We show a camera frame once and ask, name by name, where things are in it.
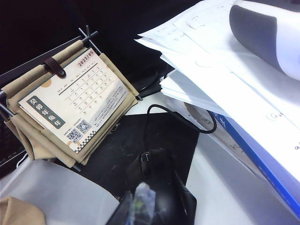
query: dark background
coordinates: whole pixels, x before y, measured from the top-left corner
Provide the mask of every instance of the dark background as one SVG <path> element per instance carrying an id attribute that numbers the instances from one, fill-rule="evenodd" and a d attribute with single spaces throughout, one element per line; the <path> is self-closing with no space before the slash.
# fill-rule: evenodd
<path id="1" fill-rule="evenodd" d="M 171 19 L 198 0 L 29 0 L 1 1 L 0 74 L 59 46 L 80 33 L 98 30 L 95 38 L 131 82 L 164 70 L 158 51 L 135 42 L 138 33 Z"/>

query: black mouse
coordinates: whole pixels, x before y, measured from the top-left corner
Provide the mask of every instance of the black mouse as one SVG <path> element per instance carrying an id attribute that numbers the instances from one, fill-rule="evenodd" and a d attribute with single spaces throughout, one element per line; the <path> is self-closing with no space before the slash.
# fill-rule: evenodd
<path id="1" fill-rule="evenodd" d="M 126 174 L 132 193 L 141 182 L 155 191 L 152 225 L 194 224 L 197 200 L 176 173 L 169 151 L 150 150 L 139 155 Z"/>

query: beige fabric cover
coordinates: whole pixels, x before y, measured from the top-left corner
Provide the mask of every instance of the beige fabric cover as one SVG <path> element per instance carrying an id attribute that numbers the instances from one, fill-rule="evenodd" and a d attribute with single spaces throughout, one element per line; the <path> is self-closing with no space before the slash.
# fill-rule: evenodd
<path id="1" fill-rule="evenodd" d="M 86 48 L 83 47 L 82 41 L 79 40 L 54 55 L 53 58 L 64 67 L 85 50 Z M 2 88 L 7 95 L 8 108 L 16 114 L 5 124 L 22 142 L 31 160 L 56 157 L 69 167 L 72 167 L 75 162 L 86 165 L 93 151 L 103 141 L 115 123 L 130 107 L 137 103 L 135 97 L 139 93 L 135 88 L 105 54 L 101 54 L 100 58 L 123 81 L 129 90 L 129 95 L 78 154 L 73 152 L 48 129 L 44 129 L 35 122 L 18 104 L 18 101 L 22 97 L 48 80 L 52 76 L 52 73 L 45 71 L 44 67 L 39 65 Z"/>
<path id="2" fill-rule="evenodd" d="M 45 225 L 45 216 L 36 206 L 13 197 L 1 199 L 1 225 Z"/>

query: desk surface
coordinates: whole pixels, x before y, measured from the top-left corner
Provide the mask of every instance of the desk surface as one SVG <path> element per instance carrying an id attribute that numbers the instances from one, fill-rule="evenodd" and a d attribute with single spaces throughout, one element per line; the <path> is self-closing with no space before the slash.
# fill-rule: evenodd
<path id="1" fill-rule="evenodd" d="M 166 97 L 157 93 L 144 98 L 128 114 L 146 113 L 149 105 L 167 106 L 166 102 Z M 186 186 L 197 198 L 195 225 L 300 224 L 269 185 L 209 135 L 199 135 Z"/>

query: checkered pattern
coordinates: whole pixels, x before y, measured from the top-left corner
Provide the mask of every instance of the checkered pattern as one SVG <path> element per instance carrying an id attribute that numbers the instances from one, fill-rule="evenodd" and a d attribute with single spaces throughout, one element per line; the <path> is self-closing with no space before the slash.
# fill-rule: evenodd
<path id="1" fill-rule="evenodd" d="M 95 131 L 92 131 L 87 137 L 86 139 L 77 147 L 77 150 L 75 151 L 76 153 L 80 152 L 81 149 L 84 148 L 84 146 L 87 144 L 87 142 L 89 142 L 89 140 L 95 135 Z"/>

